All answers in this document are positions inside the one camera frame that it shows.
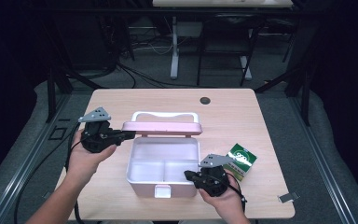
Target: hand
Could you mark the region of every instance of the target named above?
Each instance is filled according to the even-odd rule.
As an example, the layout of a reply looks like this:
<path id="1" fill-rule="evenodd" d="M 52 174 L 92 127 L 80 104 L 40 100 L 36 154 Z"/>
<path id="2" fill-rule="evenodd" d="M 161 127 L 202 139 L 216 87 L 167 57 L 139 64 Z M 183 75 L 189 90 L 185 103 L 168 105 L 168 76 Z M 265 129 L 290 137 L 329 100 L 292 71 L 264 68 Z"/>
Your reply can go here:
<path id="1" fill-rule="evenodd" d="M 229 184 L 238 189 L 234 177 L 228 175 Z M 227 188 L 219 197 L 211 197 L 204 189 L 200 189 L 202 199 L 216 209 L 217 214 L 228 224 L 250 223 L 242 211 L 240 196 L 231 188 Z"/>
<path id="2" fill-rule="evenodd" d="M 83 130 L 77 131 L 72 147 L 80 142 L 82 132 Z M 72 150 L 65 179 L 70 179 L 80 188 L 83 188 L 97 172 L 100 162 L 109 158 L 115 152 L 116 147 L 116 145 L 112 145 L 100 153 L 91 153 L 83 148 L 81 143 L 78 143 Z"/>

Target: black curtain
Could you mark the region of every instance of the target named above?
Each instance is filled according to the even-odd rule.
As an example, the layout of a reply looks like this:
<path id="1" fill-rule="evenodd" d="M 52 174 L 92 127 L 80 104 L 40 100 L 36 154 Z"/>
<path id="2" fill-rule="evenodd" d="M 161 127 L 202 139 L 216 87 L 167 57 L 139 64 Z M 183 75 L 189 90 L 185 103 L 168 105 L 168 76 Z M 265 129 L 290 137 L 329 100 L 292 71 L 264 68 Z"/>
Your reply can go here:
<path id="1" fill-rule="evenodd" d="M 0 1 L 0 164 L 30 118 L 46 71 L 14 2 Z"/>
<path id="2" fill-rule="evenodd" d="M 337 150 L 358 182 L 358 1 L 341 2 L 311 88 L 322 98 Z"/>

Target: wrist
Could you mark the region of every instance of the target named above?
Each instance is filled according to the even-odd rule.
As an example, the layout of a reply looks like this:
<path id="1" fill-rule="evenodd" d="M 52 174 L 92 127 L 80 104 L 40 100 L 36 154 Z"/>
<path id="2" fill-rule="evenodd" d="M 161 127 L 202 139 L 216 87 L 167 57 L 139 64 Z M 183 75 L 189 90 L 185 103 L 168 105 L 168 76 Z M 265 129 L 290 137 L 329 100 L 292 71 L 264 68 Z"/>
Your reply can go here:
<path id="1" fill-rule="evenodd" d="M 79 181 L 78 178 L 67 174 L 65 179 L 62 181 L 60 187 L 70 190 L 72 192 L 80 192 L 86 186 L 86 184 L 87 183 Z"/>

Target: table top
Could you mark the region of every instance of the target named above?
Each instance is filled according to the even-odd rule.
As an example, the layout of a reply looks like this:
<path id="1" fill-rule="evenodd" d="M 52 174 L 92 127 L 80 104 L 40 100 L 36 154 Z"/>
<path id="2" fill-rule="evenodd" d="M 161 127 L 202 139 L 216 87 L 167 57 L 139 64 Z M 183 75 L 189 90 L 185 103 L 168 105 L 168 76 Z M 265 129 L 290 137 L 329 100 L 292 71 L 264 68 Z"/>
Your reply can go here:
<path id="1" fill-rule="evenodd" d="M 291 0 L 153 0 L 154 7 L 291 7 Z"/>
<path id="2" fill-rule="evenodd" d="M 200 98 L 211 102 L 204 105 Z M 136 111 L 195 112 L 203 133 L 200 157 L 226 155 L 235 144 L 257 156 L 249 173 L 240 182 L 246 197 L 248 218 L 289 218 L 292 203 L 280 203 L 288 193 L 282 170 L 269 138 L 255 93 L 249 89 L 136 89 L 97 90 L 85 114 L 102 106 L 111 116 L 110 127 L 121 129 Z M 112 157 L 102 162 L 97 173 L 81 192 L 78 202 L 83 219 L 181 220 L 220 218 L 197 193 L 191 198 L 155 199 L 136 196 L 126 172 L 132 141 L 125 141 Z M 65 171 L 58 185 L 65 177 Z"/>

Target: green box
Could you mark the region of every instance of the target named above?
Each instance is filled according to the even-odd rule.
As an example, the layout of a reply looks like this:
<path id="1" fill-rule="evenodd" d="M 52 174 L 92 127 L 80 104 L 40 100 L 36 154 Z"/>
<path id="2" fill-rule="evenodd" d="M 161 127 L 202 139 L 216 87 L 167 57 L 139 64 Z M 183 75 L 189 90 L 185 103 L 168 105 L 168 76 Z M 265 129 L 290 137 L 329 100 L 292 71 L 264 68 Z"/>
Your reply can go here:
<path id="1" fill-rule="evenodd" d="M 225 164 L 223 167 L 231 171 L 240 181 L 243 180 L 243 177 L 248 173 L 257 159 L 256 155 L 239 144 L 236 144 L 226 156 L 233 158 L 235 161 Z"/>

